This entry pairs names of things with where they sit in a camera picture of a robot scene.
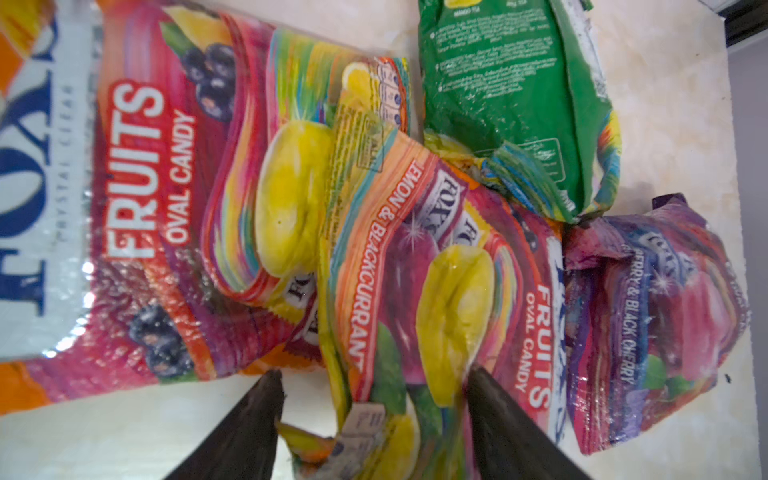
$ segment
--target fruits oval candy bag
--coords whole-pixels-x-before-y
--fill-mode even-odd
[[[0,413],[249,365],[319,365],[305,253],[315,251],[336,103],[346,86],[409,131],[406,63],[192,2],[99,6],[103,24],[89,2],[60,0],[0,127],[22,133],[0,141],[26,136],[45,151],[44,162],[22,157],[27,146],[0,150],[0,174],[45,178],[3,217],[14,226],[40,209],[32,227],[0,239],[0,261],[40,272],[4,274],[25,289],[0,283],[0,323],[37,339],[0,352],[23,359],[0,365]],[[90,51],[103,58],[89,82],[73,56],[90,62]],[[38,111],[58,122],[50,141],[19,126]],[[59,147],[82,131],[94,131],[92,163],[90,138],[66,155]],[[61,236],[53,249],[51,233]],[[63,292],[74,306],[59,305]],[[51,338],[52,326],[65,330]]]
[[[751,314],[720,238],[680,194],[575,227],[564,246],[568,408],[588,455],[712,389]]]
[[[320,345],[342,436],[353,406],[384,405],[387,415],[356,478],[478,478],[462,394],[475,362],[556,439],[565,394],[557,230],[382,122],[354,92],[343,92],[334,131]],[[294,453],[328,450],[314,445]],[[337,466],[331,455],[317,478]]]
[[[530,210],[611,207],[621,137],[578,0],[419,0],[425,144]]]

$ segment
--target sparkle graphic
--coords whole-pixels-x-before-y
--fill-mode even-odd
[[[654,269],[654,279],[650,281],[650,291],[657,295],[669,295],[670,288],[674,285],[672,278],[662,275]]]
[[[400,322],[397,323],[396,328],[397,328],[397,334],[400,335],[400,339],[402,340],[402,344],[405,347],[404,350],[406,352],[410,352],[411,351],[411,337],[402,328],[402,325],[400,324]]]
[[[411,214],[411,223],[404,223],[403,226],[406,228],[405,241],[411,243],[411,251],[414,252],[416,244],[424,238],[426,232],[416,223],[415,214]]]

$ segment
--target fox's candy bag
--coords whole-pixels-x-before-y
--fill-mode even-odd
[[[565,243],[568,408],[587,455],[713,388],[750,320],[720,238],[682,195],[659,204]]]
[[[381,122],[352,92],[334,131],[319,244],[321,350],[341,436],[353,405],[384,405],[387,418],[357,478],[477,478],[462,394],[473,363],[556,439],[565,393],[559,233]],[[336,472],[338,460],[318,475]]]
[[[406,65],[191,2],[99,5],[60,0],[0,123],[0,358],[24,360],[0,413],[319,364],[336,102],[408,131]]]
[[[578,0],[419,0],[426,145],[534,212],[616,196],[618,122]]]

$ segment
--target white countertop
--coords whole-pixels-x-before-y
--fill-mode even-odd
[[[224,3],[374,53],[418,58],[417,0]],[[594,4],[598,51],[624,137],[611,213],[643,213],[652,197],[684,192],[722,236],[746,285],[722,20],[697,0]],[[153,386],[1,417],[0,478],[162,478],[254,382],[235,376]],[[283,419],[332,435],[325,374],[286,376],[285,385]],[[760,478],[757,442],[747,332],[714,390],[641,437],[585,458],[567,430],[561,446],[595,480]],[[273,477],[292,478],[282,443]]]

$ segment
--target orange stripe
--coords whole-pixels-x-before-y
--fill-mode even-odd
[[[8,88],[11,86],[16,72],[24,64],[24,59],[18,56],[16,49],[8,39],[0,35],[0,91],[3,96],[8,95]]]
[[[558,222],[556,220],[551,220],[549,218],[545,218],[544,220],[552,229],[552,233],[554,233],[554,236],[557,237],[558,240],[563,241],[563,228],[565,223]]]
[[[0,415],[50,405],[45,390],[23,363],[0,363]]]
[[[244,375],[261,375],[269,369],[278,368],[312,371],[313,367],[321,368],[310,359],[286,352],[285,345],[283,344],[276,346],[271,352],[251,363],[248,367],[241,370],[241,373]]]
[[[112,8],[113,5],[121,3],[121,0],[96,0],[96,3],[98,4],[99,8],[101,8],[101,11],[105,12],[109,8]]]
[[[179,331],[184,344],[187,345],[194,362],[194,371],[200,380],[212,380],[216,378],[216,366],[210,357],[210,350],[205,343],[203,333],[197,328],[197,321],[184,300],[184,296],[172,282],[174,274],[167,264],[160,261],[147,261],[144,263],[144,275],[150,286],[157,292],[163,308],[174,319],[176,329]]]
[[[474,190],[475,188],[478,188],[481,186],[481,184],[475,180],[474,178],[470,177],[466,173],[464,173],[462,170],[459,170],[454,166],[453,164],[450,164],[447,161],[443,161],[443,164],[451,169],[451,173],[453,173],[458,179],[464,180],[467,183],[467,187],[469,187],[469,190]]]

